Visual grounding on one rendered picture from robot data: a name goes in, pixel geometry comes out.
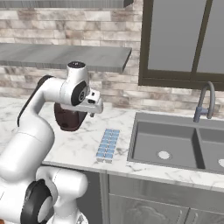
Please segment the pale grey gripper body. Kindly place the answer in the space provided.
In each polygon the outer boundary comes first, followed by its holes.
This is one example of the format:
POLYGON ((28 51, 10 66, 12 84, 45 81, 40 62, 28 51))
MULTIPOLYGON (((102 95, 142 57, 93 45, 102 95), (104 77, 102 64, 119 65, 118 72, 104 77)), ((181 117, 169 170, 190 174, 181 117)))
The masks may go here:
POLYGON ((93 114, 100 114, 103 111, 103 101, 102 98, 98 100, 96 103, 88 103, 87 100, 83 101, 81 104, 77 106, 71 105, 60 105, 63 109, 67 109, 70 111, 81 111, 81 112, 88 112, 93 114))

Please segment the blue ice cube tray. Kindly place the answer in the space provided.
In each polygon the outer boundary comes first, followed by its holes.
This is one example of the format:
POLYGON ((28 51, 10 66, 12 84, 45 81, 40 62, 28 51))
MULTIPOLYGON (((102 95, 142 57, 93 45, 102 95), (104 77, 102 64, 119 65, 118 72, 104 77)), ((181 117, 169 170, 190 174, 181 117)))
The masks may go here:
POLYGON ((116 151, 120 130, 105 129, 101 142, 96 152, 98 162, 111 163, 116 151))

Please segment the dark brown round pot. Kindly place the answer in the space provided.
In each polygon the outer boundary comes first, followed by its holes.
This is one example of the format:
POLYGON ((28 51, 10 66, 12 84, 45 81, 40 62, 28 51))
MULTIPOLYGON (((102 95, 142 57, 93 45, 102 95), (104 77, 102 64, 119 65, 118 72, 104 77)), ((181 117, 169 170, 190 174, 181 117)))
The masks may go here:
POLYGON ((54 104, 55 120, 64 131, 78 130, 87 114, 87 112, 63 109, 58 103, 54 104))

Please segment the dark grey dishwasher front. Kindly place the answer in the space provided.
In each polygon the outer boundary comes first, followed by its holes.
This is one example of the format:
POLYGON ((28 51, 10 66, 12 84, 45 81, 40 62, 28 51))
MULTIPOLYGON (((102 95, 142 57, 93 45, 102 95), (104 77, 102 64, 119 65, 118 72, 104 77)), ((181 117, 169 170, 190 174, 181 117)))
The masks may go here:
POLYGON ((102 201, 100 176, 98 172, 81 171, 87 176, 86 193, 77 199, 80 211, 86 216, 88 224, 102 224, 102 201))

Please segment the grey double sink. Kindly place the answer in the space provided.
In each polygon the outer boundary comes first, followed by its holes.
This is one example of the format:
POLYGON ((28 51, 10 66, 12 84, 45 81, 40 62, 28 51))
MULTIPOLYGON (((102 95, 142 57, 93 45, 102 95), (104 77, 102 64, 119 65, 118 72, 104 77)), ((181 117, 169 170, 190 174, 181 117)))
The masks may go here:
POLYGON ((224 174, 224 122, 136 113, 127 159, 224 174))

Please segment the grey false drawer front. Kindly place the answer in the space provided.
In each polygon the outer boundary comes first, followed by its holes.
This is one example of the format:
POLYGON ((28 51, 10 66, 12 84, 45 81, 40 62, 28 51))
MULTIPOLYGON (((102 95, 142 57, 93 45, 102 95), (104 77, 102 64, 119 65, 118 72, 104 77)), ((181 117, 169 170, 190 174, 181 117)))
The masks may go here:
POLYGON ((108 176, 108 185, 112 194, 224 214, 224 192, 115 175, 108 176))

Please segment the dark framed window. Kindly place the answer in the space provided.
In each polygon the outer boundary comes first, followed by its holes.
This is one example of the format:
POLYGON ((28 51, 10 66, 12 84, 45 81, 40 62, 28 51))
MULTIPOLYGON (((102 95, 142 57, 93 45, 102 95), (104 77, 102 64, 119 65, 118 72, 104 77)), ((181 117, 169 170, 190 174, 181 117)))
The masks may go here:
POLYGON ((140 86, 224 90, 224 0, 143 0, 140 86))

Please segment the grey wall shelf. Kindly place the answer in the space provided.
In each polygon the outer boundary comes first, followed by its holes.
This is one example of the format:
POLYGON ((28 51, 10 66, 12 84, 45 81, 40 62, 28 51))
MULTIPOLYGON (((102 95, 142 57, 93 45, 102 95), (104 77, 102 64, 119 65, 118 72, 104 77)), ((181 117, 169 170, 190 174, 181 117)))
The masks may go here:
POLYGON ((5 8, 75 8, 75 9, 122 9, 134 0, 0 0, 5 8))
POLYGON ((66 69, 69 62, 81 61, 89 71, 122 73, 131 51, 129 47, 0 43, 0 66, 66 69))

